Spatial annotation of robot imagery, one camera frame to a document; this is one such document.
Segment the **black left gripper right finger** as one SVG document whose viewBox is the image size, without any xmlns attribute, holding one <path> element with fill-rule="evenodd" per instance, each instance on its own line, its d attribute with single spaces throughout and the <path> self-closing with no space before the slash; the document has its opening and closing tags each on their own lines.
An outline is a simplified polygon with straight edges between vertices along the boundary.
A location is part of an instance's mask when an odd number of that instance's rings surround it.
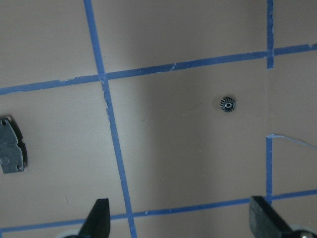
<svg viewBox="0 0 317 238">
<path fill-rule="evenodd" d="M 251 196 L 249 227 L 255 238 L 291 238 L 293 230 L 262 196 Z"/>
</svg>

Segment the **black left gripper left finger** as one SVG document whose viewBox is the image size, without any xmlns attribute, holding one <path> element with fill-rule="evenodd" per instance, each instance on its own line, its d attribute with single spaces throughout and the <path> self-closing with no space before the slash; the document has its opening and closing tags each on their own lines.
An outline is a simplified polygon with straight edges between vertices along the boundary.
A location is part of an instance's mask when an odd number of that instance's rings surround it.
<svg viewBox="0 0 317 238">
<path fill-rule="evenodd" d="M 107 238 L 110 234 L 109 200 L 97 199 L 81 227 L 80 238 Z"/>
</svg>

